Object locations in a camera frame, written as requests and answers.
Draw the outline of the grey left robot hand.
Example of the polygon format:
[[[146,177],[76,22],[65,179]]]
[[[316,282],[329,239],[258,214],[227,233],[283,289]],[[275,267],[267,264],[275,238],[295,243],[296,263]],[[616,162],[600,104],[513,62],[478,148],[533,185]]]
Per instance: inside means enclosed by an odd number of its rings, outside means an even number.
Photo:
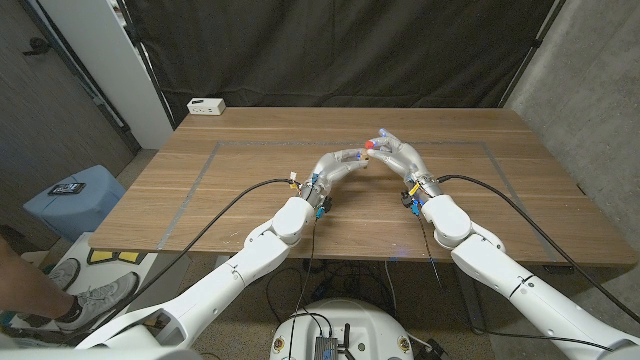
[[[345,149],[323,155],[301,188],[301,197],[313,208],[321,205],[332,185],[349,173],[368,166],[364,149]]]

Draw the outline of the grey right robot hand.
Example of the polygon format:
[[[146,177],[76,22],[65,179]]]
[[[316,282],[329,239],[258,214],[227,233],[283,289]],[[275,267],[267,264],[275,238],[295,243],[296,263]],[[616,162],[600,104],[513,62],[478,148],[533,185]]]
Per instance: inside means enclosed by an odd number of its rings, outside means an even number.
[[[413,194],[429,198],[443,194],[415,148],[388,130],[381,128],[378,137],[365,142],[365,149],[370,157],[382,161],[398,174]]]

